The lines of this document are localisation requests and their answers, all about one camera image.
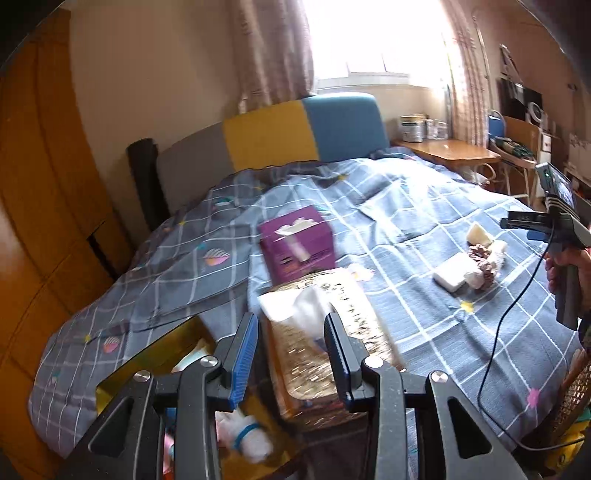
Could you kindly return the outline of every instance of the wooden wardrobe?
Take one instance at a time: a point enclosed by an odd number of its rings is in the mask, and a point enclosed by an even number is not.
[[[47,339],[132,255],[77,110],[69,21],[58,9],[0,76],[0,447],[25,480],[61,462],[27,412]]]

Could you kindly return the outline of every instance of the black bolster pillow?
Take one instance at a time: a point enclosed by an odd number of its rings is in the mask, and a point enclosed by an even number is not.
[[[126,151],[144,218],[153,232],[170,217],[156,170],[158,147],[152,138],[143,138],[132,143]]]

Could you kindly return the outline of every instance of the black cable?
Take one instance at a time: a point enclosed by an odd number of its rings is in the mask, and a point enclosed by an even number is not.
[[[496,351],[496,344],[499,341],[499,333],[501,331],[501,324],[503,323],[503,320],[505,320],[505,317],[507,316],[507,314],[511,311],[511,309],[517,304],[517,302],[521,299],[521,297],[523,296],[523,294],[525,293],[525,291],[528,289],[528,287],[531,285],[531,283],[534,281],[534,277],[535,274],[537,273],[542,260],[544,259],[544,257],[546,256],[546,253],[548,253],[548,249],[550,247],[550,244],[552,243],[552,240],[554,239],[554,225],[552,225],[552,232],[550,233],[550,239],[548,240],[548,245],[546,246],[544,253],[542,253],[542,256],[540,257],[540,259],[538,260],[537,265],[534,268],[534,272],[531,274],[530,279],[528,280],[528,282],[525,284],[525,287],[523,288],[523,290],[521,290],[520,294],[516,296],[515,300],[513,300],[513,302],[511,303],[511,305],[509,305],[509,307],[505,310],[505,313],[503,313],[503,315],[501,315],[501,319],[499,320],[499,325],[497,325],[496,327],[496,333],[495,333],[495,342],[492,345],[492,353],[491,353],[491,358],[488,361],[488,365],[486,366],[486,371],[484,373],[484,377],[482,377],[482,382],[480,384],[480,389],[478,390],[478,406],[480,407],[480,409],[486,414],[486,416],[488,416],[492,422],[500,428],[500,430],[507,435],[507,437],[509,438],[509,440],[511,440],[513,443],[515,443],[516,445],[518,445],[519,447],[523,448],[524,450],[527,450],[529,452],[547,452],[549,450],[556,450],[562,447],[568,447],[569,445],[574,445],[575,443],[580,443],[580,442],[584,442],[584,438],[579,439],[579,440],[573,440],[572,442],[567,442],[567,443],[561,443],[560,445],[554,445],[552,447],[541,447],[541,448],[534,448],[534,447],[528,447],[527,445],[524,445],[523,443],[515,440],[507,430],[505,430],[497,420],[495,420],[495,418],[486,411],[486,408],[484,408],[484,406],[482,405],[482,390],[484,389],[484,383],[486,381],[486,377],[488,376],[488,372],[491,370],[492,367],[492,363],[495,360],[495,351]]]

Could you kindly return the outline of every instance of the white charger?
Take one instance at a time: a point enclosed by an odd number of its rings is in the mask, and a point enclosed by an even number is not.
[[[468,274],[482,273],[476,262],[465,252],[458,252],[433,271],[433,280],[453,293],[466,282]]]

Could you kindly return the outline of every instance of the phone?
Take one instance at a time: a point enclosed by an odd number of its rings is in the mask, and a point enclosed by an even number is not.
[[[536,165],[535,170],[546,196],[557,197],[572,209],[575,208],[572,185],[570,180],[560,173],[560,170],[550,163]]]

